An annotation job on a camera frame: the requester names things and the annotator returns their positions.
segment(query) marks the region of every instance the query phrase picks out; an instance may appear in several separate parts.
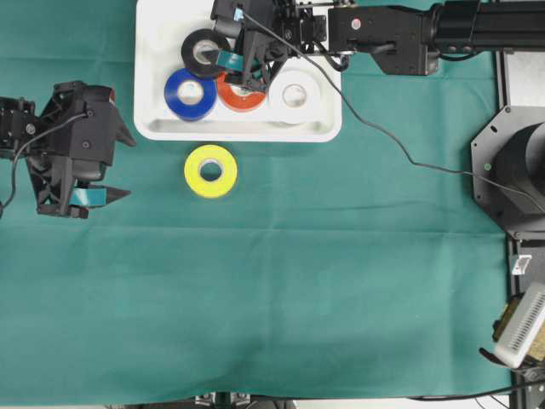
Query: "green tablecloth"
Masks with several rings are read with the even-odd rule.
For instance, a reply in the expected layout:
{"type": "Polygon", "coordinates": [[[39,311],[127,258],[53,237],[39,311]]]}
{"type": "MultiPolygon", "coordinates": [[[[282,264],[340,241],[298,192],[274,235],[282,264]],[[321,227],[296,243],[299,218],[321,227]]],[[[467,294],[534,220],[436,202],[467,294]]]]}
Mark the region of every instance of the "green tablecloth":
{"type": "MultiPolygon", "coordinates": [[[[2,11],[0,95],[41,109],[55,83],[110,85],[139,146],[118,146],[106,179],[132,196],[88,221],[36,216],[20,167],[0,221],[0,405],[508,383],[478,354],[505,264],[470,179],[410,167],[345,112],[331,143],[227,145],[236,189],[198,199],[182,175],[197,144],[148,141],[132,124],[134,0],[3,0],[2,11]]],[[[451,167],[469,167],[468,142],[496,110],[490,55],[430,78],[386,77],[359,55],[343,82],[416,158],[451,167]]]]}

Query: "gray floor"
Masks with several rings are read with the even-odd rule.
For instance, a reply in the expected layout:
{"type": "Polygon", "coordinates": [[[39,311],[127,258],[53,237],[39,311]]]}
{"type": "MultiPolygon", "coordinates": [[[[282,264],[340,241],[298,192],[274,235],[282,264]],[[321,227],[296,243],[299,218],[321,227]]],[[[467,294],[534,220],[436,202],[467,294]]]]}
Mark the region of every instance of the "gray floor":
{"type": "Polygon", "coordinates": [[[545,54],[509,55],[508,72],[511,105],[545,107],[545,54]]]}
{"type": "MultiPolygon", "coordinates": [[[[498,396],[503,403],[508,403],[508,398],[498,396]]],[[[501,409],[497,402],[491,398],[479,399],[479,403],[485,409],[501,409]]],[[[475,400],[458,402],[430,402],[422,403],[406,399],[380,399],[380,400],[307,400],[297,402],[299,409],[480,409],[475,400]]],[[[6,406],[2,409],[36,409],[30,407],[6,406]]],[[[105,409],[103,406],[40,406],[39,409],[105,409]]]]}

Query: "black cable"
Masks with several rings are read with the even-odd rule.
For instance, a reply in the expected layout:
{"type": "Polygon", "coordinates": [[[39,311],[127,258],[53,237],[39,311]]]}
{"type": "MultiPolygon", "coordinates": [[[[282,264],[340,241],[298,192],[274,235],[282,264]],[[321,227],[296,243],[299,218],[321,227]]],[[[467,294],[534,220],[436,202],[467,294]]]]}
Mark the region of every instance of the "black cable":
{"type": "Polygon", "coordinates": [[[524,382],[524,383],[519,383],[517,385],[507,386],[506,388],[488,390],[486,392],[481,392],[479,394],[474,394],[474,395],[441,396],[439,398],[419,396],[419,397],[410,398],[410,399],[418,400],[420,402],[444,402],[444,401],[450,401],[450,400],[467,400],[467,399],[475,399],[475,398],[484,398],[486,396],[492,396],[492,395],[505,395],[505,394],[514,392],[515,390],[524,389],[524,388],[528,388],[530,386],[535,386],[535,385],[543,385],[543,384],[545,384],[545,379],[539,379],[537,381],[524,382]]]}
{"type": "Polygon", "coordinates": [[[480,409],[486,409],[484,406],[481,405],[477,398],[475,398],[475,401],[477,402],[477,405],[479,405],[480,409]]]}
{"type": "Polygon", "coordinates": [[[353,45],[354,50],[359,53],[367,53],[371,55],[384,54],[388,51],[395,50],[395,44],[384,43],[384,44],[366,44],[366,43],[355,43],[353,45]]]}
{"type": "Polygon", "coordinates": [[[325,58],[325,60],[330,63],[331,68],[333,68],[335,71],[345,72],[350,66],[346,55],[342,55],[340,57],[341,62],[339,63],[333,60],[333,57],[328,54],[327,49],[325,49],[322,43],[315,41],[314,45],[319,50],[320,54],[325,58]]]}
{"type": "Polygon", "coordinates": [[[392,141],[394,141],[398,145],[398,147],[403,151],[405,157],[409,160],[410,164],[412,164],[414,166],[421,167],[421,168],[427,168],[427,169],[431,169],[431,170],[438,170],[438,171],[441,171],[441,172],[450,173],[452,175],[463,175],[463,176],[474,177],[476,179],[479,179],[481,181],[489,183],[492,186],[498,187],[498,188],[500,188],[502,190],[512,192],[512,193],[516,193],[516,194],[519,194],[521,196],[526,197],[527,199],[529,199],[537,207],[537,209],[539,209],[539,211],[541,211],[541,213],[543,213],[545,215],[545,208],[543,208],[539,204],[539,202],[532,195],[530,195],[527,192],[523,192],[523,191],[518,190],[518,189],[514,189],[514,188],[511,188],[511,187],[504,186],[504,185],[502,185],[500,183],[492,181],[492,180],[490,180],[490,179],[488,179],[488,178],[486,178],[484,176],[477,175],[477,174],[475,174],[473,172],[470,172],[468,170],[452,170],[452,169],[445,168],[443,166],[437,166],[436,164],[424,164],[422,162],[415,161],[412,158],[412,156],[410,155],[409,150],[405,147],[403,142],[394,133],[390,132],[389,130],[387,130],[386,128],[384,128],[383,126],[381,126],[379,124],[375,124],[375,123],[373,123],[371,121],[368,121],[367,119],[365,119],[361,115],[359,115],[359,113],[356,111],[356,109],[350,103],[348,98],[339,89],[339,87],[336,86],[335,82],[331,79],[331,77],[328,75],[328,73],[325,71],[325,69],[323,69],[323,67],[321,67],[316,61],[312,60],[307,55],[303,54],[297,47],[294,47],[293,45],[291,45],[290,43],[285,41],[283,38],[281,38],[278,34],[276,34],[272,30],[270,30],[267,27],[265,27],[264,25],[262,25],[259,21],[254,19],[251,15],[248,15],[247,13],[244,12],[244,18],[248,19],[251,23],[256,25],[258,28],[263,30],[265,33],[267,33],[268,35],[276,38],[278,41],[280,41],[281,43],[283,43],[284,45],[286,45],[287,47],[289,47],[290,49],[295,51],[295,53],[297,55],[299,55],[301,58],[303,58],[304,60],[308,61],[310,64],[315,66],[324,75],[325,79],[327,80],[328,83],[330,83],[331,87],[333,87],[333,89],[341,96],[342,100],[347,105],[348,109],[353,114],[353,116],[356,117],[356,119],[360,123],[362,123],[363,125],[368,126],[370,128],[373,128],[374,130],[378,130],[382,134],[388,136],[392,141]]]}
{"type": "Polygon", "coordinates": [[[480,54],[480,51],[478,53],[472,53],[472,54],[468,54],[468,55],[463,55],[461,57],[452,57],[450,55],[445,55],[445,54],[440,54],[439,55],[439,58],[441,60],[445,60],[445,61],[450,61],[450,62],[460,62],[460,61],[467,61],[467,60],[471,60],[473,57],[476,57],[477,55],[480,54]]]}
{"type": "Polygon", "coordinates": [[[74,115],[73,117],[67,119],[65,122],[63,122],[60,125],[54,126],[53,128],[49,130],[45,130],[41,134],[34,136],[32,139],[30,139],[27,143],[23,144],[22,147],[17,151],[17,153],[14,156],[14,162],[11,168],[11,194],[8,197],[8,200],[6,200],[5,204],[2,204],[0,202],[0,216],[2,215],[3,211],[13,202],[15,193],[17,192],[17,183],[16,183],[16,177],[17,177],[17,163],[19,162],[20,155],[34,142],[44,138],[47,135],[52,134],[53,132],[56,132],[57,130],[61,130],[65,126],[67,126],[69,123],[74,122],[77,119],[80,118],[86,118],[87,113],[80,113],[78,115],[74,115]]]}
{"type": "Polygon", "coordinates": [[[505,403],[503,403],[501,400],[497,399],[495,396],[493,395],[490,395],[491,399],[495,400],[497,403],[499,403],[500,405],[502,405],[503,407],[509,409],[509,406],[507,406],[505,403]]]}

